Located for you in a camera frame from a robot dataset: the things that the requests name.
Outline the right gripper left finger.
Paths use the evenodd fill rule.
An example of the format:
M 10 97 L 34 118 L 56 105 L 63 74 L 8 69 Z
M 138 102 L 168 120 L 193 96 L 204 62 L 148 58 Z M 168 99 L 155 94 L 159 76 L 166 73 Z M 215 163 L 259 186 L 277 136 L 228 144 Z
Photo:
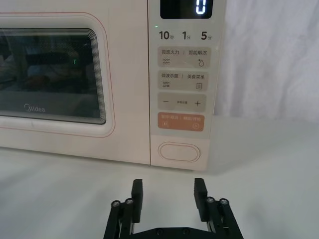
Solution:
M 131 197 L 124 202 L 111 203 L 104 239 L 129 239 L 134 233 L 135 224 L 140 222 L 143 204 L 143 181 L 135 179 Z

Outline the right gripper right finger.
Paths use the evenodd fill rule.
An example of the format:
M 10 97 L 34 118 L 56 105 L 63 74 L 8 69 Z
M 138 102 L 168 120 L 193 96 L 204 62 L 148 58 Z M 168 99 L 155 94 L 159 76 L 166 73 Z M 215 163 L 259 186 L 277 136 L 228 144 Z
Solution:
M 202 222 L 207 224 L 213 239 L 242 239 L 243 235 L 230 207 L 229 200 L 208 196 L 204 179 L 195 178 L 194 198 Z

